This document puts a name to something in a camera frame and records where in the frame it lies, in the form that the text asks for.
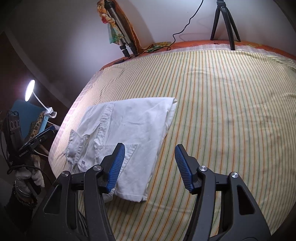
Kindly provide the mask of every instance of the mattress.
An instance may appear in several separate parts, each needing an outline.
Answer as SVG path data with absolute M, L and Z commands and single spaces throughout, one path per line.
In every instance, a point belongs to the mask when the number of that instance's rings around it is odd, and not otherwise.
M 271 233 L 296 201 L 295 63 L 267 51 L 246 52 L 243 46 L 238 51 L 203 48 L 139 57 L 96 73 L 54 140 L 49 162 L 58 176 L 70 169 L 63 151 L 88 106 L 130 98 L 178 99 L 148 200 L 114 197 L 106 204 L 116 240 L 183 240 L 195 196 L 182 183 L 174 159 L 177 144 L 214 172 L 238 172 Z M 217 193 L 211 235 L 218 232 L 220 198 Z M 83 213 L 83 193 L 79 208 Z

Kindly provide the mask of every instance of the striped bedsheet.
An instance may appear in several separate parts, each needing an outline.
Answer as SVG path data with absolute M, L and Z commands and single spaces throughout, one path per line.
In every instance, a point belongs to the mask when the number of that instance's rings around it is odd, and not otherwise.
M 69 169 L 63 151 L 88 106 L 122 99 L 175 97 L 148 200 L 114 197 L 107 212 L 116 240 L 182 240 L 195 197 L 185 189 L 174 147 L 212 171 L 236 171 L 273 233 L 296 200 L 296 65 L 262 53 L 202 50 L 132 59 L 98 72 L 81 92 L 50 150 L 56 176 Z M 218 232 L 220 195 L 211 235 Z M 79 197 L 84 212 L 83 193 Z

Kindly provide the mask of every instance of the gloved hand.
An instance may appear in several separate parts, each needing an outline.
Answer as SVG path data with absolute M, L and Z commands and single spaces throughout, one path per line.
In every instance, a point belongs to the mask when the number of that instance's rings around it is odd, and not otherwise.
M 29 158 L 29 163 L 33 163 L 35 167 L 40 168 L 40 157 L 37 155 L 31 155 Z M 15 172 L 15 189 L 18 195 L 20 196 L 30 196 L 31 190 L 26 185 L 25 180 L 30 177 L 33 179 L 34 183 L 37 186 L 44 187 L 44 180 L 41 172 L 37 169 L 21 167 Z

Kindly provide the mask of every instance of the white wall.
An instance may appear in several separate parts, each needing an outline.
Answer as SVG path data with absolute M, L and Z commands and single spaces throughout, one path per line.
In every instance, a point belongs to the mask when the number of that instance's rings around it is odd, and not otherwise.
M 96 12 L 98 0 L 23 0 L 7 26 L 21 57 L 40 81 L 67 106 L 103 65 L 121 58 L 109 44 L 107 26 Z M 118 0 L 142 46 L 173 41 L 172 34 L 187 24 L 200 0 Z M 296 33 L 272 0 L 226 0 L 241 40 L 282 49 L 296 55 Z M 204 0 L 179 41 L 209 39 L 215 0 Z M 228 39 L 222 15 L 216 38 Z

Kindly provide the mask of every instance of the blue plastic object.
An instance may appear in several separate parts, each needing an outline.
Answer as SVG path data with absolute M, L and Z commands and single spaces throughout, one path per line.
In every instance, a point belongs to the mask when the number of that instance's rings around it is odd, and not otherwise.
M 11 110 L 19 112 L 22 138 L 25 139 L 26 136 L 29 134 L 31 123 L 33 121 L 36 121 L 40 113 L 45 109 L 43 107 L 33 105 L 24 100 L 16 100 Z M 48 121 L 48 116 L 45 116 L 41 123 L 39 133 L 45 130 L 47 121 Z
M 124 156 L 125 156 L 125 147 L 122 144 L 119 149 L 119 152 L 117 153 L 117 156 L 115 157 L 115 160 L 113 161 L 112 167 L 109 171 L 108 184 L 106 186 L 106 189 L 108 190 L 108 192 L 111 192 L 111 190 L 115 188 L 118 175 L 124 160 Z
M 175 159 L 185 188 L 191 193 L 193 190 L 192 173 L 178 146 L 175 147 Z

